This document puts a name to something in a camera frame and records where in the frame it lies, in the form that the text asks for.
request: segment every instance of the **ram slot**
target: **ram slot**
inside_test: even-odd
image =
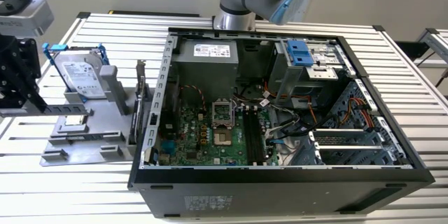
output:
[[[263,162],[263,155],[259,123],[255,111],[249,110],[242,112],[242,124],[247,165],[251,165],[253,163],[261,165]]]

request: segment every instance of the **motherboard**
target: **motherboard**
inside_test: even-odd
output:
[[[215,119],[230,123],[217,125]],[[226,111],[218,104],[214,108],[207,106],[203,112],[201,108],[183,106],[177,138],[161,143],[159,165],[277,165],[275,152],[267,151],[262,142],[269,127],[266,110],[230,107]]]

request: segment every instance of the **slotted aluminum surface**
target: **slotted aluminum surface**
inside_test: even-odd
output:
[[[207,18],[91,14],[75,19],[61,43],[95,46],[102,42],[123,86],[135,84],[135,60],[146,60],[147,83],[154,85],[166,28],[210,28]],[[418,70],[409,67],[386,34],[369,26],[257,23],[257,31],[341,35],[370,75],[411,144],[431,170],[435,183],[366,216],[287,216],[190,219],[187,222],[285,222],[419,224],[448,223],[448,116],[446,106]],[[62,103],[62,81],[47,64],[38,83],[47,103]],[[151,217],[138,193],[126,189],[130,162],[39,167],[39,154],[55,117],[5,119],[0,139],[1,223],[162,222]]]

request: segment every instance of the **label sticker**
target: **label sticker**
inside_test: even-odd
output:
[[[270,95],[270,93],[267,92],[267,90],[265,90],[265,92],[262,93],[263,98],[267,98],[269,95]]]
[[[199,57],[230,57],[230,46],[229,45],[194,45],[194,56]]]
[[[62,63],[67,80],[78,94],[86,98],[103,97],[103,91],[91,65],[85,62],[66,61]]]
[[[261,107],[266,106],[267,104],[269,104],[269,100],[267,100],[267,99],[263,99],[263,100],[259,102]]]
[[[185,208],[189,211],[197,210],[227,210],[231,205],[233,196],[185,196]]]
[[[85,140],[82,136],[67,136],[66,140]]]

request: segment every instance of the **power supply label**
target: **power supply label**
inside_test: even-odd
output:
[[[199,57],[225,57],[230,58],[230,46],[229,45],[194,45],[194,56]]]

